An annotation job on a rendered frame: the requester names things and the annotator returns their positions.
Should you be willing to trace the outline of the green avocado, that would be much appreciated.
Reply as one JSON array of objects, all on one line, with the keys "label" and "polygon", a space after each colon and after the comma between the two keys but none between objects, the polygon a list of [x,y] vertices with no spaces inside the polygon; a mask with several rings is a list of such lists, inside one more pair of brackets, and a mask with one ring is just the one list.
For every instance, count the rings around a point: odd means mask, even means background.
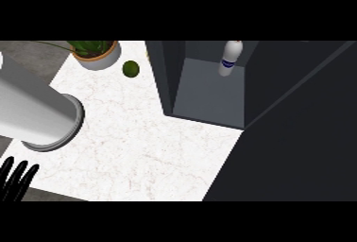
[{"label": "green avocado", "polygon": [[133,61],[129,60],[123,64],[123,74],[129,78],[134,78],[140,73],[140,66],[139,64]]}]

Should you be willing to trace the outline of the green plant in grey pot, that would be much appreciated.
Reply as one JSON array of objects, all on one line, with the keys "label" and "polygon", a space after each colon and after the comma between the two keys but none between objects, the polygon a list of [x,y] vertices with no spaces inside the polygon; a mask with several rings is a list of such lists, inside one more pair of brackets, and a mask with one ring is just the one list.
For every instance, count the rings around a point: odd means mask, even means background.
[{"label": "green plant in grey pot", "polygon": [[39,43],[68,50],[81,66],[92,71],[109,68],[121,55],[118,41],[68,41],[70,47],[45,41],[39,41]]}]

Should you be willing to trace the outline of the dark grey cabinet door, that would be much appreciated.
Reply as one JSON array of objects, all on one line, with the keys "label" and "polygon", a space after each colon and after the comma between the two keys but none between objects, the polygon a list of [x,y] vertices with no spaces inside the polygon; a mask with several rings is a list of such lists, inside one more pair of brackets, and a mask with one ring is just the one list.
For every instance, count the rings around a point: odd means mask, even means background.
[{"label": "dark grey cabinet door", "polygon": [[357,42],[244,131],[204,199],[357,200]]}]

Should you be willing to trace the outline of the white cylinder with grey rim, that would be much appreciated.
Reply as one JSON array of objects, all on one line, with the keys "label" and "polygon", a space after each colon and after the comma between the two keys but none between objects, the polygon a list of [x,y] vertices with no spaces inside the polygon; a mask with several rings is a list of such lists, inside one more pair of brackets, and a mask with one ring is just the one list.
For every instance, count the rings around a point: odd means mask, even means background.
[{"label": "white cylinder with grey rim", "polygon": [[0,135],[49,152],[73,140],[84,118],[81,101],[61,94],[0,52]]}]

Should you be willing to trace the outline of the dark grey cabinet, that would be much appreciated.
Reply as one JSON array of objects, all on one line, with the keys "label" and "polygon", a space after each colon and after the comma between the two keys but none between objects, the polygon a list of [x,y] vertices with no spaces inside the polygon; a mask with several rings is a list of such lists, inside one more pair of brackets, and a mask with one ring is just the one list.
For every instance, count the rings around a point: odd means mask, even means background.
[{"label": "dark grey cabinet", "polygon": [[219,74],[223,41],[148,41],[167,116],[247,129],[351,41],[245,41],[229,76]]}]

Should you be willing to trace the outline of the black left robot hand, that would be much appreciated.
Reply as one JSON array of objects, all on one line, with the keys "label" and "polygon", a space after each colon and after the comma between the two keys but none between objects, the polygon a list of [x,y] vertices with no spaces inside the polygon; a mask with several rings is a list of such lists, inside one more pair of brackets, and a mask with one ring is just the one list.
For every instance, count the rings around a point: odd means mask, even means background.
[{"label": "black left robot hand", "polygon": [[0,201],[22,201],[34,176],[39,173],[39,165],[34,164],[27,170],[28,162],[22,161],[15,170],[14,156],[0,166]]}]

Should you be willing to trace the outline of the white water bottle blue label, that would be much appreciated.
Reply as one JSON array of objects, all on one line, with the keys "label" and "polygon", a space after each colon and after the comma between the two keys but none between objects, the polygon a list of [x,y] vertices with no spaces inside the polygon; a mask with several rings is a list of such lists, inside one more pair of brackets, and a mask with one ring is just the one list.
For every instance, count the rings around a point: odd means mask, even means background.
[{"label": "white water bottle blue label", "polygon": [[236,61],[242,54],[242,41],[229,41],[224,45],[223,56],[219,65],[219,74],[227,77],[232,74]]}]

